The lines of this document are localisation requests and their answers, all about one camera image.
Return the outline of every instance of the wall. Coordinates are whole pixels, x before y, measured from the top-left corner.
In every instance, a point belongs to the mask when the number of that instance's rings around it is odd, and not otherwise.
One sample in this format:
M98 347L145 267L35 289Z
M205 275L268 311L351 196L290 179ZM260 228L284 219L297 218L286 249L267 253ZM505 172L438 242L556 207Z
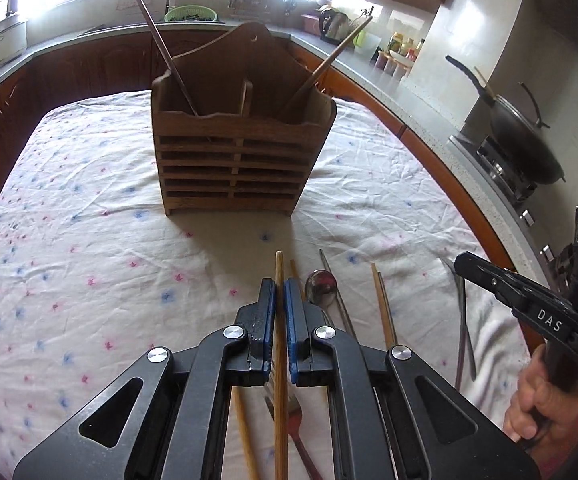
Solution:
M491 74L509 38L522 0L447 0L436 13L411 75L402 84L428 102L457 129L478 94L451 66L450 54Z
M574 209L578 205L578 49L553 29L543 26L531 49L527 86L551 126L543 139L562 165L567 182L539 187L527 202L537 229L534 238L549 243L554 253L572 242Z
M525 206L536 224L530 231L536 245L549 244L554 254L571 243L578 205L578 46L550 28L534 0L522 0L514 27L492 73L485 73L495 91L527 117L536 117L524 81L536 98L543 120L542 139L560 162L566 182L539 186ZM477 103L461 133L476 143L491 135L489 108Z
M346 13L351 20L360 16L363 9L373 9L373 20L367 32L381 38L379 46L387 47L394 32L413 38L415 45L426 38L435 13L418 9L393 0L331 0L331 4Z

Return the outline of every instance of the metal screw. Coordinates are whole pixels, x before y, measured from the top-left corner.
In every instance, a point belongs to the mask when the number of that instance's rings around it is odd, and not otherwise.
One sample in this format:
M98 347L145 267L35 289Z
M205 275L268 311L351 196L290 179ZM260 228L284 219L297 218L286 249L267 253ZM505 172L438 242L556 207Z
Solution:
M331 339L333 336L336 335L336 329L330 326L319 326L316 329L316 335L320 339Z
M152 363L161 363L167 358L167 351L163 348L152 348L147 354L147 359Z
M223 330L223 335L227 339L237 339L244 335L245 331L242 326L238 325L229 325L227 328Z
M411 357L411 349L405 345L398 345L391 349L391 355L398 361L406 361Z

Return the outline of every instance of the black gripper frame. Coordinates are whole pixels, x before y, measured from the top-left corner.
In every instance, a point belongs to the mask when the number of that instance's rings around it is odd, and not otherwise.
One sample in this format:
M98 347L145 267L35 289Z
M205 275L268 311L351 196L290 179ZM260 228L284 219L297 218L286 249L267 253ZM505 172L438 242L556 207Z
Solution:
M266 278L258 302L238 310L242 335L221 328L195 348L147 352L26 455L14 480L220 479L231 387L267 382L274 314Z
M327 386L336 479L539 479L529 455L411 349L360 345L285 284L291 381ZM331 330L321 331L331 335Z

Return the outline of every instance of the wok handle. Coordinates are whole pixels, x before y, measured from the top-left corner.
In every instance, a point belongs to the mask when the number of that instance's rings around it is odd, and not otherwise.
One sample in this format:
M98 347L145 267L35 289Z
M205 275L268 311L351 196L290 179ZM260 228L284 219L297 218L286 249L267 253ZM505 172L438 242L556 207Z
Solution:
M451 57L449 55L445 56L445 59L447 59L448 62L450 62L454 67L456 67L458 70L463 72L464 75L466 75L469 78L469 81L471 81L474 84L474 86L476 87L476 89L478 91L478 95L482 98L483 101L486 102L486 104L488 106L492 107L494 105L494 103L495 103L494 99L492 98L492 96L490 96L487 93L487 90L485 89L485 87L480 86L480 81L478 81L478 78L474 75L474 72L469 70L460 61L458 61L457 59L454 59L453 57Z
M551 126L549 124L543 123L543 118L541 117L540 110L538 109L538 103L534 99L533 94L527 88L527 85L525 83L523 83L522 81L519 83L519 85L521 85L523 90L525 92L527 92L527 95L531 99L531 102L534 104L534 110L536 110L536 117L538 117L538 120L536 121L536 127L541 128L544 126L545 128L550 128Z

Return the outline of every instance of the kitchen counter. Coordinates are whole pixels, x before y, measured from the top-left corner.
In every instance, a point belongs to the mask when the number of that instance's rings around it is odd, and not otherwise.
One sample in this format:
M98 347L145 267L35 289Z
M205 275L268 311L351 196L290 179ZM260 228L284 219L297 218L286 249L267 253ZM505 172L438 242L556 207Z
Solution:
M226 23L164 23L160 30L196 29L196 30L231 30L240 22ZM324 59L335 48L316 36L303 31L269 26L275 36L287 38L305 48L314 55ZM13 72L30 62L34 57L53 50L64 48L86 41L120 36L132 32L147 32L146 24L103 29L97 32L73 32L43 43L30 46L22 56L0 67L0 82ZM333 68L365 89L377 101L400 118L413 132L428 145L444 165L454 174L467 193L480 208L493 230L505 247L516 270L528 278L548 285L544 272L544 260L533 245L527 228L509 204L501 198L476 166L473 160L460 150L451 137L458 131L426 102L414 95L405 86L401 86L393 77L377 70L367 59L361 58L353 51L341 53L333 63Z

